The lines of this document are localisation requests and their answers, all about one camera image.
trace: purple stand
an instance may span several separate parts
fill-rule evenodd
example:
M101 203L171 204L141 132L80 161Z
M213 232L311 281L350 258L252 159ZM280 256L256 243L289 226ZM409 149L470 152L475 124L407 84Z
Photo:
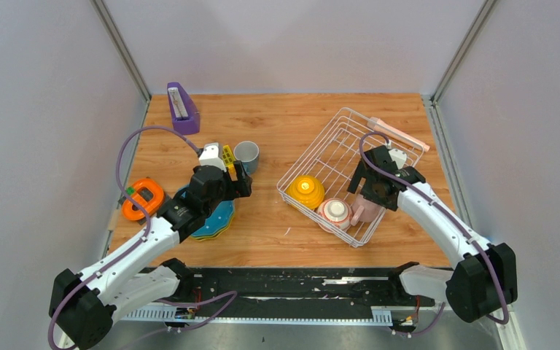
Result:
M183 135L192 135L193 133L198 133L201 130L201 115L198 113L198 109L194 105L194 102L190 96L185 92L184 88L178 82L169 82L166 86L167 94L169 88L177 88L179 91L179 96L187 112L187 119L179 120L175 116L175 109L171 103L171 97L168 97L168 105L171 107L171 120L173 122L173 129Z

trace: robotic arm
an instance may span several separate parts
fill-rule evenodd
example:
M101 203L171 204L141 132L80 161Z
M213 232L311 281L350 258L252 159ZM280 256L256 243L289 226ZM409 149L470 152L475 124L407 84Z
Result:
M207 144L194 168L190 185L166 201L151 218L151 231L138 232L117 250L78 274L69 269L59 273L52 288L49 315L66 296L93 274L97 278L83 286L65 305L56 323L81 349L96 345L112 325L130 312L155 300L188 295L192 273L177 259L164 262L142 277L135 275L154 258L183 242L205 225L205 220L222 201L249 197L252 178L241 162L234 163L237 180L233 181L220 157L218 144ZM124 252L127 256L110 265Z
M365 155L376 168L404 181L382 175L362 159L348 191L355 193L365 179L360 192L365 199L409 214L455 266L454 271L427 268L417 262L400 266L389 277L397 282L401 292L446 302L466 322L490 314L502 305L482 250L494 268L505 302L516 301L516 256L507 244L495 246L464 224L415 168L398 169L385 146L371 149Z

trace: wood grain surface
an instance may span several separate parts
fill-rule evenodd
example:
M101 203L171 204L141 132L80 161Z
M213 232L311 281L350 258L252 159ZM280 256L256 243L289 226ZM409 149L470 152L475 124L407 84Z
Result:
M191 266L362 267L397 266L411 260L449 265L435 242L407 214L388 211L370 242L352 248L283 202L276 189L278 180L321 129L347 106L368 117L380 117L429 144L431 149L417 169L451 206L420 95L193 95L192 99L201 112L201 132L188 137L197 146L218 141L234 147L240 141L254 141L260 148L260 164L252 175L252 196L236 201L236 216L224 233L210 241L189 238L159 256L153 265L172 257ZM145 125L171 126L166 96L153 96ZM189 183L196 165L198 159L182 140L165 131L146 131L139 141L130 180L149 176L173 195ZM140 229L120 216L111 249Z

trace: gray wall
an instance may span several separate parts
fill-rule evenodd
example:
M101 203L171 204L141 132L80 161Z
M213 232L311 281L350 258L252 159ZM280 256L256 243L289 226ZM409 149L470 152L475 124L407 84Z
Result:
M53 278L99 257L144 108L89 1L0 1L0 349L47 349Z
M516 251L527 345L560 349L560 1L500 1L440 106L475 228Z
M106 0L153 93L432 93L483 0Z

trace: white wire dish rack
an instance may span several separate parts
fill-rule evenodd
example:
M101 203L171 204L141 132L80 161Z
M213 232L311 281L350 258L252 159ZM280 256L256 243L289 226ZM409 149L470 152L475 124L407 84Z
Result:
M323 128L323 131L314 139L308 149L297 159L295 164L287 171L277 184L282 199L297 208L313 221L324 225L329 231L341 238L352 247L363 246L373 236L377 226L385 215L385 209L381 208L377 217L370 223L358 222L346 231L331 225L318 215L314 210L290 197L287 190L296 177L300 175L311 175L316 177L325 189L325 198L340 198L347 203L353 203L355 196L346 189L349 186L353 172L359 163L359 139L366 133L373 131L368 126L369 119L349 108L342 108L336 116ZM385 127L377 127L378 131L386 133ZM393 131L386 133L395 137L387 145L392 149L398 149L406 154L406 166L415 166L424 154L422 145L413 143L394 134ZM364 151L384 145L385 140L380 136L373 136L365 140Z

